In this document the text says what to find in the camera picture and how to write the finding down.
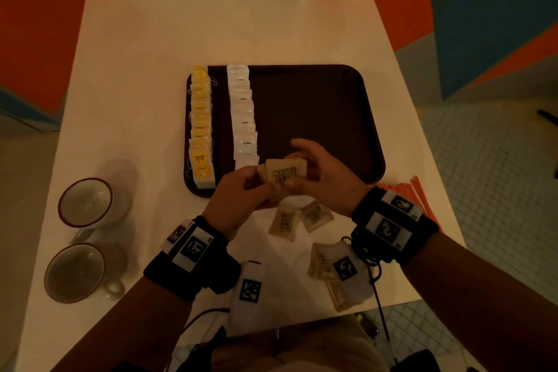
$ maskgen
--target right hand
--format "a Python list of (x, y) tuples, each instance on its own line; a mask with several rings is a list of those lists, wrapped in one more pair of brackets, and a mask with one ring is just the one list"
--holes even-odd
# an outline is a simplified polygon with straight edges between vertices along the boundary
[(298, 151), (285, 159), (306, 159), (308, 172), (306, 178), (295, 177), (285, 181), (289, 195), (312, 196), (334, 212), (350, 217), (355, 207), (370, 191), (370, 187), (318, 143), (293, 139), (291, 144)]

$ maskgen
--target left hand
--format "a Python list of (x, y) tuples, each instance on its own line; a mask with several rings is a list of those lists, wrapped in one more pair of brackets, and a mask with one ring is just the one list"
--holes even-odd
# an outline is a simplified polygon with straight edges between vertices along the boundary
[(201, 215), (231, 241), (254, 210), (277, 206), (267, 201), (277, 192), (273, 184), (262, 184), (258, 167), (244, 167), (221, 178)]

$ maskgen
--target hand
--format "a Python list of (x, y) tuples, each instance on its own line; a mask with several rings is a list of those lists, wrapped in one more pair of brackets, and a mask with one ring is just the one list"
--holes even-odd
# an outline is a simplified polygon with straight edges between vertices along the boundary
[(272, 184), (262, 184), (257, 167), (244, 167), (221, 178), (201, 215), (231, 241), (254, 210), (277, 206), (267, 201), (276, 193)]
[(285, 181), (289, 194), (307, 194), (334, 212), (351, 216), (370, 187), (318, 143), (294, 139), (291, 144), (298, 151), (286, 159), (306, 159), (308, 172), (307, 178), (295, 177)]

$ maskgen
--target white mug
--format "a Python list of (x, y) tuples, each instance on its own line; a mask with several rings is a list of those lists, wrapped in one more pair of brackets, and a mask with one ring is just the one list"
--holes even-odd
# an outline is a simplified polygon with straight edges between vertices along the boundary
[(116, 299), (126, 292), (121, 281), (125, 271), (126, 256), (117, 244), (73, 244), (50, 261), (45, 272), (45, 290), (60, 303), (79, 302), (99, 288)]
[(129, 195), (101, 178), (84, 178), (66, 188), (58, 202), (58, 216), (74, 228), (99, 228), (124, 218)]

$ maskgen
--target brown tray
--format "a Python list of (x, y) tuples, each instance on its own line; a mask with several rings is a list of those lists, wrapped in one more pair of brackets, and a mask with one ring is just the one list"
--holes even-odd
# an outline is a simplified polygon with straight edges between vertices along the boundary
[[(290, 140), (314, 140), (341, 160), (362, 181), (372, 184), (386, 170), (380, 140), (364, 81), (347, 65), (256, 65), (250, 68), (250, 87), (258, 131), (260, 163), (282, 159), (294, 149)], [(234, 171), (233, 129), (227, 67), (208, 68), (212, 86), (213, 166), (217, 184)], [(192, 80), (188, 77), (187, 88)], [(215, 190), (199, 189), (188, 166), (190, 94), (186, 92), (184, 182), (200, 197)]]

